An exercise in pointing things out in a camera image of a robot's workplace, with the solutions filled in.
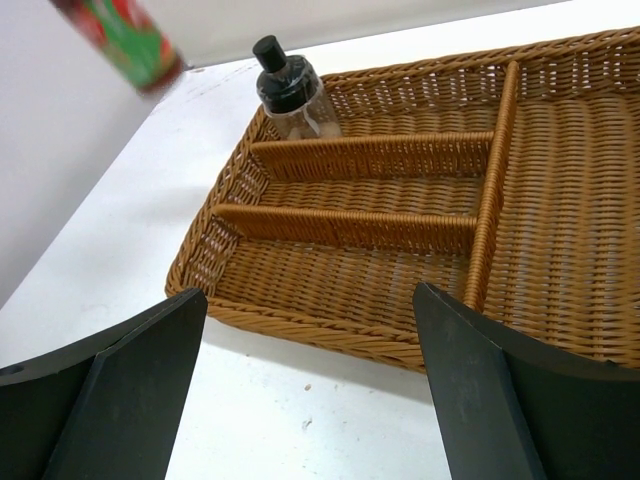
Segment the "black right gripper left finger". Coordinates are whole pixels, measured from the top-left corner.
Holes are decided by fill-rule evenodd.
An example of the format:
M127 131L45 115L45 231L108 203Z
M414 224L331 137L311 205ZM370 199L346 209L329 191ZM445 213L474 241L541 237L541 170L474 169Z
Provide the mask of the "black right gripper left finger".
M162 479L201 345L207 300L187 289L1 370L4 479Z

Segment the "red sauce bottle green label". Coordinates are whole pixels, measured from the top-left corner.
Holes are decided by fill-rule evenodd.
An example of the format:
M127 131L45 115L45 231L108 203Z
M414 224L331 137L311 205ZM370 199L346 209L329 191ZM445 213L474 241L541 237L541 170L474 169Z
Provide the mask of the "red sauce bottle green label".
M141 95L159 95L185 69L179 51L136 1L52 5Z

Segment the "small black-capped glass jar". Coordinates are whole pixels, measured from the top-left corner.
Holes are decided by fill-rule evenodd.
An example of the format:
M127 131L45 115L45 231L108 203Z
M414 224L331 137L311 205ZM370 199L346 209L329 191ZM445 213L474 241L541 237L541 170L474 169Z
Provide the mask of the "small black-capped glass jar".
M262 67L257 94L282 140L342 135L324 84L304 56L286 54L273 35L258 40L252 52Z

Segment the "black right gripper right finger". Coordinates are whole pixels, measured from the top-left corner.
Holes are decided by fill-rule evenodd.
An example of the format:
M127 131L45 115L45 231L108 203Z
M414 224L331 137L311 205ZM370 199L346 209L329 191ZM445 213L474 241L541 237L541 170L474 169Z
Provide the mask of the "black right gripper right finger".
M638 478L638 371L538 341L429 283L413 308L452 478Z

